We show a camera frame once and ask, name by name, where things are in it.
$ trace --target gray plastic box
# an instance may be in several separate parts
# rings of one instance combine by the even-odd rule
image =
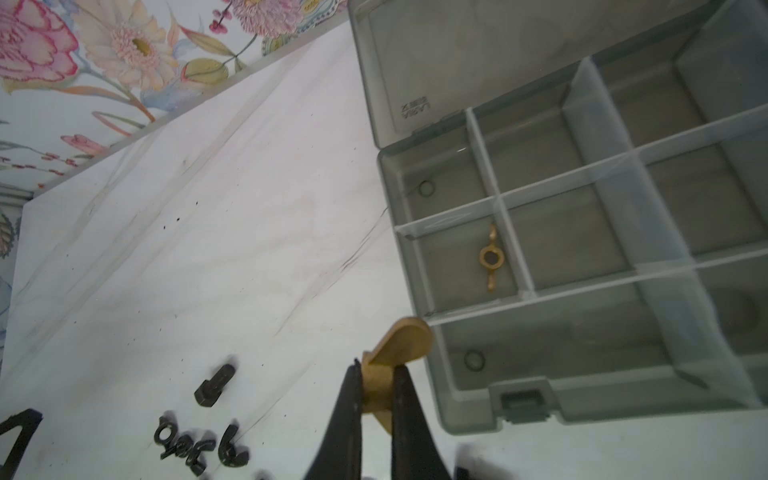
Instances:
[[[768,402],[768,13],[592,5],[351,2],[448,432]]]

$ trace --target brass wing nut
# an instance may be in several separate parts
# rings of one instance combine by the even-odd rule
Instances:
[[[480,264],[488,271],[488,291],[496,290],[496,270],[504,265],[504,252],[496,246],[498,231],[495,223],[491,223],[491,234],[488,235],[490,243],[480,250]]]

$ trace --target compartment divider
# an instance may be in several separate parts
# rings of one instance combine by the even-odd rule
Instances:
[[[502,194],[505,207],[512,209],[521,205],[530,204],[547,197],[563,194],[570,190],[591,185],[597,180],[610,175],[625,161],[626,154],[606,158],[593,164],[555,175],[536,183],[515,188]]]
[[[637,149],[637,153],[644,164],[650,165],[762,128],[768,128],[768,104],[645,144]],[[768,163],[762,164],[766,168],[763,178],[768,178]]]
[[[400,194],[402,195],[403,192],[406,190],[406,186],[403,183],[402,175],[397,176],[397,188],[400,191]],[[408,202],[403,202],[403,206],[406,211],[406,219],[409,221],[408,225],[413,224],[413,212],[411,211],[411,206]],[[396,233],[398,233],[398,226],[395,225],[394,230]],[[422,246],[419,244],[418,240],[413,240],[413,252],[416,257],[416,267],[419,269],[419,278],[422,281],[422,285],[424,286],[424,296],[427,300],[427,309],[429,312],[435,311],[435,296],[432,295],[432,286],[429,282],[429,276],[427,275],[427,269],[426,265],[424,264],[424,254],[422,252]]]
[[[412,240],[431,233],[439,232],[440,230],[456,227],[457,225],[471,222],[478,218],[487,217],[494,211],[494,200],[494,197],[482,198],[470,204],[461,205],[460,207],[452,208],[451,210],[446,210],[439,214],[420,218],[404,225],[395,225],[395,232]]]
[[[525,255],[520,246],[515,228],[512,226],[509,213],[505,208],[501,191],[498,188],[498,180],[491,165],[491,158],[488,155],[488,149],[485,146],[485,139],[482,136],[477,118],[471,108],[465,110],[465,115],[467,118],[469,143],[475,154],[475,160],[477,161],[480,177],[485,185],[485,189],[492,196],[493,217],[498,232],[502,236],[502,243],[505,246],[507,257],[509,257],[507,260],[515,276],[518,296],[523,299],[535,298],[536,289],[531,277],[531,271],[528,268],[528,263],[525,261]]]
[[[637,285],[658,318],[679,378],[745,406],[760,406],[750,377],[720,331],[712,299],[691,269],[688,246],[590,58],[579,65],[563,112],[588,164],[626,154],[622,171],[594,185],[630,263],[638,273],[654,276]]]

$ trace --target white marble surface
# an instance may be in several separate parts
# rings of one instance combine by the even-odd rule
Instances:
[[[17,478],[193,478],[158,458],[167,410],[218,437],[242,425],[249,465],[206,454],[211,478],[302,478],[345,368],[410,313],[376,155],[342,25],[27,204],[0,419],[45,418]],[[226,393],[199,407],[232,357]],[[463,452],[484,480],[768,471],[765,412],[451,437],[423,363],[411,372],[449,468]],[[389,437],[371,418],[364,437],[364,476],[388,478]]]

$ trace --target clear plastic compartment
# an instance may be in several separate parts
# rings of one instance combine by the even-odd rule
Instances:
[[[489,195],[466,127],[457,127],[410,148],[382,151],[379,164],[389,206],[398,225]]]
[[[448,431],[768,401],[768,15],[714,6],[382,153]]]

